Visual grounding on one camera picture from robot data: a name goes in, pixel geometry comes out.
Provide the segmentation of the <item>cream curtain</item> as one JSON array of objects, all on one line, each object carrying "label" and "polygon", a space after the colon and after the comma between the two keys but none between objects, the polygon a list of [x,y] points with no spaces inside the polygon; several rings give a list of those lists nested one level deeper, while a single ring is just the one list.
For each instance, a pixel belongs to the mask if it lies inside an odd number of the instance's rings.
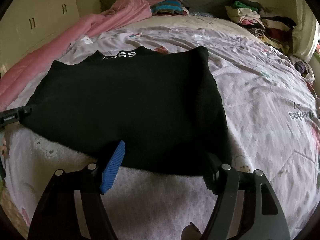
[{"label": "cream curtain", "polygon": [[293,54],[309,63],[319,40],[319,22],[305,0],[296,0],[297,25],[292,31]]}]

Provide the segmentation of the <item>cream wardrobe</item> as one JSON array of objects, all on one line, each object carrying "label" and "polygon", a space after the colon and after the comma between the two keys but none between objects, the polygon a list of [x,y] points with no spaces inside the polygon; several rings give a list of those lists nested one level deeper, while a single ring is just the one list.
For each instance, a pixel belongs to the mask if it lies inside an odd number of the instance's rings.
[{"label": "cream wardrobe", "polygon": [[78,19],[76,0],[13,0],[1,19],[1,74]]}]

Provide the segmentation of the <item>bag of clothes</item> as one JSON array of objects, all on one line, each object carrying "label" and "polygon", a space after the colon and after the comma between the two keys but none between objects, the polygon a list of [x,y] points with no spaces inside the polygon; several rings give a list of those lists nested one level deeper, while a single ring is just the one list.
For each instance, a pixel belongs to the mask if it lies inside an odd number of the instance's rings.
[{"label": "bag of clothes", "polygon": [[308,82],[313,83],[315,76],[311,66],[300,58],[296,57],[293,54],[288,55],[289,60],[291,61],[294,68],[304,77]]}]

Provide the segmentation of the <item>cream mattress pad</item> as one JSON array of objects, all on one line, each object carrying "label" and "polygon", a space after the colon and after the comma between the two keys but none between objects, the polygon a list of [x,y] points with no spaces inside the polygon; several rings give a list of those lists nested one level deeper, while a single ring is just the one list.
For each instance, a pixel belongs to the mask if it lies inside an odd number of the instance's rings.
[{"label": "cream mattress pad", "polygon": [[152,16],[139,22],[128,24],[124,28],[148,27],[186,27],[193,29],[209,29],[220,31],[230,36],[243,36],[260,42],[257,37],[232,21],[204,16]]}]

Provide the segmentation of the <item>pink comforter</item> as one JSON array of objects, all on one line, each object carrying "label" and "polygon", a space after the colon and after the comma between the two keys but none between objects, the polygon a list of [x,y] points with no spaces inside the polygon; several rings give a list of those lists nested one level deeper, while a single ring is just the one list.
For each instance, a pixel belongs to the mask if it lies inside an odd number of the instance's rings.
[{"label": "pink comforter", "polygon": [[26,85],[39,73],[44,72],[55,59],[67,50],[81,35],[93,37],[105,31],[118,29],[152,15],[147,0],[116,0],[102,14],[86,15],[48,44],[29,53],[1,79],[1,110],[17,99]]}]

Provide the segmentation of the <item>striped blue folded clothes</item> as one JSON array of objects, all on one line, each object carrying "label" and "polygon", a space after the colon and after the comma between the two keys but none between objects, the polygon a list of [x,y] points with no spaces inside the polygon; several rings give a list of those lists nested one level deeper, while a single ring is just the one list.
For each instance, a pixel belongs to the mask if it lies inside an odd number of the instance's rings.
[{"label": "striped blue folded clothes", "polygon": [[180,0],[166,0],[151,6],[153,15],[184,15],[183,3]]}]

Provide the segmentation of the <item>pile of folded clothes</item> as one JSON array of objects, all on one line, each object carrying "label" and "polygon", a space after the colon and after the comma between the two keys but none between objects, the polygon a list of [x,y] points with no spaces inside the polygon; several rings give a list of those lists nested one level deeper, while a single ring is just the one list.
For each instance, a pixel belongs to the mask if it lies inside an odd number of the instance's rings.
[{"label": "pile of folded clothes", "polygon": [[231,0],[225,9],[232,22],[247,29],[264,44],[285,55],[293,51],[292,32],[297,24],[278,9],[248,0]]}]

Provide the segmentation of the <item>black IKISS sweater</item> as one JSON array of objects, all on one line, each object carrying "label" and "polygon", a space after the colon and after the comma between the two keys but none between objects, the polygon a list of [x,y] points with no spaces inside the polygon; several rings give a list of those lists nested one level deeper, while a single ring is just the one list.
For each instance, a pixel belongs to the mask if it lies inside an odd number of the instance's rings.
[{"label": "black IKISS sweater", "polygon": [[226,115],[206,47],[162,54],[143,46],[78,64],[54,61],[21,124],[97,161],[125,143],[124,167],[202,176],[230,164]]}]

